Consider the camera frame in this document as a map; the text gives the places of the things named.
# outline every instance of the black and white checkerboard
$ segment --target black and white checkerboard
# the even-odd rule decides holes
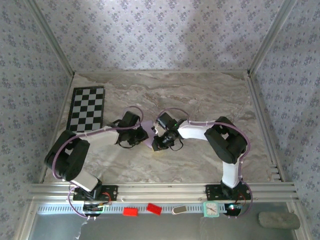
[[[66,129],[81,133],[102,128],[104,101],[103,86],[74,88]]]

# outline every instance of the clock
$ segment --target clock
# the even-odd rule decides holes
[[[203,214],[206,218],[219,217],[219,208],[216,201],[205,201],[203,203]]]

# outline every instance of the wall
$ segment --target wall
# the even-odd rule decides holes
[[[0,239],[12,239],[40,177],[70,83],[20,0],[0,2]]]
[[[320,239],[320,3],[299,0],[257,71],[289,180]]]
[[[243,70],[283,0],[38,0],[75,72]]]

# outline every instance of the gray sponge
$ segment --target gray sponge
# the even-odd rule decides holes
[[[259,213],[258,219],[260,225],[268,229],[300,228],[300,220],[294,213],[263,211]]]

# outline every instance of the black bracket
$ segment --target black bracket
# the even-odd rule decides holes
[[[223,184],[208,184],[205,186],[206,199],[208,201],[216,200],[240,200],[239,194],[245,197],[245,200],[251,200],[248,187],[239,182],[239,184],[231,189],[227,189]]]
[[[94,199],[94,201],[102,201],[102,202],[108,202],[109,200],[111,201],[116,201],[118,196],[118,186],[117,185],[102,185],[101,186],[101,191],[98,196]],[[86,197],[86,194],[84,193],[84,190],[80,187],[77,187],[74,190],[73,194],[73,201],[92,201],[92,199],[89,199]]]

